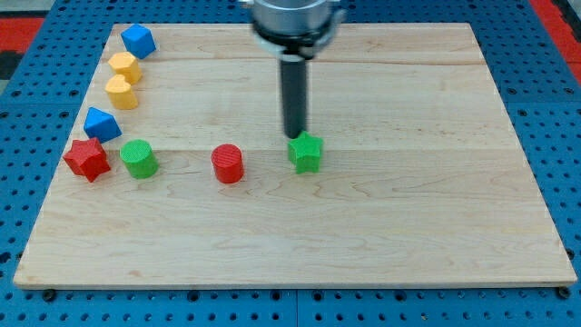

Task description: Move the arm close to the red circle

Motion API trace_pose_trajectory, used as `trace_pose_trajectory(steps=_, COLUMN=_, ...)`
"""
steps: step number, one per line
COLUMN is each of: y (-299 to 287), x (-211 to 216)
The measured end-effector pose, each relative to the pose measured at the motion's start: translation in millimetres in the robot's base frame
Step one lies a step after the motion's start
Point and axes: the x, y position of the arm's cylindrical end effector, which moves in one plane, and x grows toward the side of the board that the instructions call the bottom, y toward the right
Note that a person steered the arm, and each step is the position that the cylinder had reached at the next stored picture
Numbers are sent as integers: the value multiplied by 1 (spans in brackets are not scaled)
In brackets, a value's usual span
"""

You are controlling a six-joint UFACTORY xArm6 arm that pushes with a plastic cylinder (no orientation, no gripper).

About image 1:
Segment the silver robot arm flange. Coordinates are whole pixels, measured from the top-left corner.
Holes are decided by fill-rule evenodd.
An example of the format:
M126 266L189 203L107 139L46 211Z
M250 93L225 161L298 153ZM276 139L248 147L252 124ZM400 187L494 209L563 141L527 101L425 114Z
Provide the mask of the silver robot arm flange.
M347 11L335 0L241 0L258 46L286 62L311 60L333 40Z

